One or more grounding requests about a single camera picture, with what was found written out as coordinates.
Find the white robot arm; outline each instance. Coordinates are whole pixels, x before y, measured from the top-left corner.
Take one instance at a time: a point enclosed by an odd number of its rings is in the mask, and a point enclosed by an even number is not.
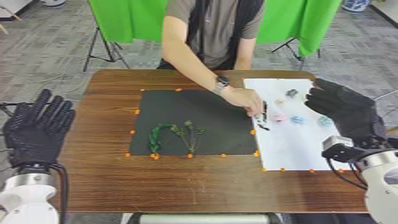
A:
[[[394,148],[364,150],[354,147],[352,140],[339,136],[327,139],[323,148],[323,157],[352,163],[361,171],[368,185],[362,186],[366,189],[364,202],[377,223],[396,224],[398,150]]]
[[[3,214],[0,224],[57,224],[59,214],[48,199],[57,189],[50,174],[30,173],[7,179],[0,193]]]

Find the black glove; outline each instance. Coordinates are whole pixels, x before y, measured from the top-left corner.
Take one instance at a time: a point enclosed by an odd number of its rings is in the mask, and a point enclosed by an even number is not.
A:
[[[334,120],[339,134],[361,144],[386,139],[386,127],[377,115],[375,101],[352,89],[323,79],[314,80],[307,95],[307,107]]]
[[[3,125],[5,146],[11,153],[12,168],[23,165],[57,163],[66,133],[75,119],[71,101],[43,90],[32,106],[19,103],[11,119]]]

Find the person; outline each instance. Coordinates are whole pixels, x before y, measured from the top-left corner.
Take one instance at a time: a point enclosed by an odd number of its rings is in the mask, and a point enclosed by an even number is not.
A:
[[[263,0],[174,0],[163,18],[163,59],[158,69],[178,69],[192,81],[245,108],[263,113],[250,89],[234,88],[213,70],[250,70]]]

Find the small plant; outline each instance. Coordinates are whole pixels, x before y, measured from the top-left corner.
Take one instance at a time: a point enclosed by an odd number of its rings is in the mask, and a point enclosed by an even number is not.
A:
[[[195,152],[195,150],[199,148],[199,144],[201,144],[201,136],[202,136],[206,130],[202,128],[194,127],[192,121],[187,121],[183,126],[185,126],[185,128],[179,128],[176,124],[160,123],[156,125],[156,127],[153,128],[153,131],[149,134],[149,150],[151,150],[151,158],[155,160],[158,160],[158,158],[160,158],[160,154],[158,154],[158,151],[162,149],[162,147],[160,147],[160,131],[163,129],[169,129],[171,132],[179,137],[183,144],[187,146],[187,149],[188,149],[188,158],[194,157],[194,152]]]
[[[185,129],[178,127],[178,125],[171,126],[171,132],[176,134],[176,136],[181,138],[185,146],[188,148],[188,158],[192,158],[192,155],[195,153],[199,143],[201,143],[201,136],[206,132],[202,128],[194,127],[192,121],[185,121],[183,123]]]

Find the person's arm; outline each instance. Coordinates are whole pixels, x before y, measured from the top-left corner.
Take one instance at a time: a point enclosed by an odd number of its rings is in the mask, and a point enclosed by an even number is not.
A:
[[[178,71],[192,81],[210,90],[215,89],[217,75],[206,68],[188,45],[185,44],[188,34],[187,23],[172,16],[163,19],[163,59],[174,65]]]
[[[234,70],[250,70],[252,69],[254,46],[256,46],[256,38],[252,38],[252,39],[242,38],[240,44],[238,44]]]
[[[188,34],[187,23],[172,16],[163,19],[163,59],[183,75],[210,90],[215,90],[217,75],[204,66],[185,43]],[[227,86],[220,92],[226,101],[247,110],[247,115],[263,113],[263,100],[250,89]]]

